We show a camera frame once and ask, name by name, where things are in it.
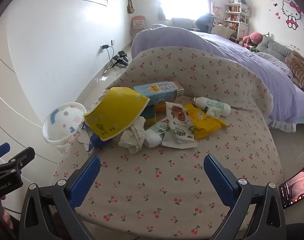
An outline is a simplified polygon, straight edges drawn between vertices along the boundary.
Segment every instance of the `cherry print fabric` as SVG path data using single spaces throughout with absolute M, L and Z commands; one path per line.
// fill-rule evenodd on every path
M 93 153 L 101 171 L 76 211 L 93 224 L 154 238 L 209 238 L 223 221 L 224 206 L 203 169 L 214 154 L 237 178 L 251 184 L 283 180 L 279 157 L 265 119 L 273 109 L 272 95 L 242 65 L 197 49 L 160 47 L 141 52 L 110 87 L 178 81 L 184 97 L 205 96 L 232 107 L 220 129 L 198 147 L 180 150 L 145 146 L 135 155 L 118 145 L 120 136 Z M 89 156 L 74 134 L 53 174 L 52 183 L 67 179 Z M 247 227 L 249 209 L 241 230 Z

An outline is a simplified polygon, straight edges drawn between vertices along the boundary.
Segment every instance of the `pink plush toy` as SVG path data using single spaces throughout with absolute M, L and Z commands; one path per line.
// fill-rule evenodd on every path
M 261 33 L 251 33 L 248 36 L 244 36 L 242 41 L 239 42 L 239 45 L 249 49 L 249 44 L 251 42 L 253 44 L 258 45 L 262 41 L 262 39 L 263 39 L 263 35 Z

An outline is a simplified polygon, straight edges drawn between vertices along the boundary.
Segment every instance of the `brown bag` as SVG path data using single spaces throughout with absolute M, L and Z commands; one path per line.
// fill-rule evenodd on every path
M 127 0 L 127 12 L 132 14 L 134 11 L 132 0 Z

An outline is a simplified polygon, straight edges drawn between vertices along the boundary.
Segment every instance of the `window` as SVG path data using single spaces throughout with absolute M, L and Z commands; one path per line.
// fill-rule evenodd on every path
M 208 0 L 160 0 L 165 18 L 187 18 L 197 20 L 209 12 Z

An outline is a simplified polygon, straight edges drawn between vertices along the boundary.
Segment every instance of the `screw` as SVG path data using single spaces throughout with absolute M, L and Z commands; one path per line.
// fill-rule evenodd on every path
M 66 184 L 66 180 L 64 179 L 60 179 L 58 182 L 57 182 L 58 186 L 63 186 Z
M 36 185 L 35 185 L 35 184 L 31 184 L 31 185 L 29 186 L 29 189 L 34 189 L 34 188 L 36 188 Z
M 270 182 L 270 183 L 269 183 L 269 187 L 270 187 L 270 188 L 275 188 L 276 185 L 275 185 L 273 182 Z
M 247 181 L 245 179 L 239 179 L 239 183 L 241 185 L 245 185 L 245 184 L 247 184 Z

